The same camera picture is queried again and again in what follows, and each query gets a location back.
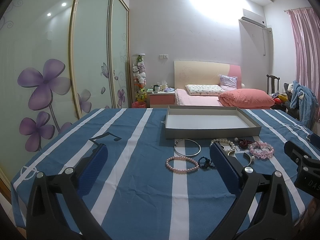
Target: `blue gripper pad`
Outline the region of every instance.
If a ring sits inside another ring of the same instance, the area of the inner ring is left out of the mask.
[[[320,137],[315,133],[310,134],[310,143],[320,150]]]
[[[78,178],[77,193],[80,197],[88,195],[104,164],[108,159],[108,149],[101,144]]]
[[[228,161],[227,157],[221,150],[221,147],[217,143],[210,146],[210,158],[216,166],[228,191],[238,197],[242,189],[242,178],[239,177],[238,173]]]

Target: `pink beaded bracelet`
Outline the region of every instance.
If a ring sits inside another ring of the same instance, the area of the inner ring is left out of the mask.
[[[266,159],[267,157],[272,158],[275,152],[274,148],[270,144],[264,142],[254,142],[252,144],[249,144],[248,148],[253,156],[262,159]],[[268,150],[262,150],[261,152],[257,152],[254,150],[255,148],[260,148],[261,150],[267,148]]]
[[[191,168],[191,169],[186,169],[186,170],[179,170],[179,169],[176,169],[176,168],[173,168],[170,166],[169,164],[169,161],[171,160],[181,160],[181,161],[190,161],[192,162],[194,165],[196,165],[194,168]],[[179,172],[179,173],[186,173],[186,172],[190,172],[190,171],[196,171],[199,169],[199,164],[194,160],[194,159],[191,159],[191,158],[188,158],[188,157],[182,157],[182,156],[174,156],[174,157],[170,157],[169,159],[167,159],[167,161],[165,162],[165,166],[167,166],[167,168],[170,170],[170,171],[175,171],[175,172]]]

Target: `pink striped curtain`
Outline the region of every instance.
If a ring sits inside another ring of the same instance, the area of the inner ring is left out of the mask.
[[[296,80],[310,88],[320,103],[320,19],[313,8],[289,10],[288,14],[296,48]]]

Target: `air conditioner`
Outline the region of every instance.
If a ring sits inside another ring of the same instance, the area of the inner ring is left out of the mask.
[[[243,9],[243,16],[241,17],[241,19],[239,19],[239,21],[250,22],[250,23],[255,24],[261,28],[266,27],[266,21],[262,16],[255,14],[251,11],[248,11],[246,9]]]

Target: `metal screw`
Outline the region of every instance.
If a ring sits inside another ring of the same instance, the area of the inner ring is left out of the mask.
[[[42,178],[42,177],[43,177],[43,172],[39,172],[39,173],[37,174],[37,178],[40,179],[40,178]]]
[[[251,168],[251,167],[245,167],[245,168],[244,168],[244,171],[245,171],[246,173],[253,173],[253,168]]]
[[[73,168],[66,168],[64,171],[65,174],[71,174],[73,173]]]
[[[276,175],[278,178],[280,178],[280,177],[282,176],[282,173],[281,173],[280,171],[276,171],[276,172],[275,172],[275,175]]]

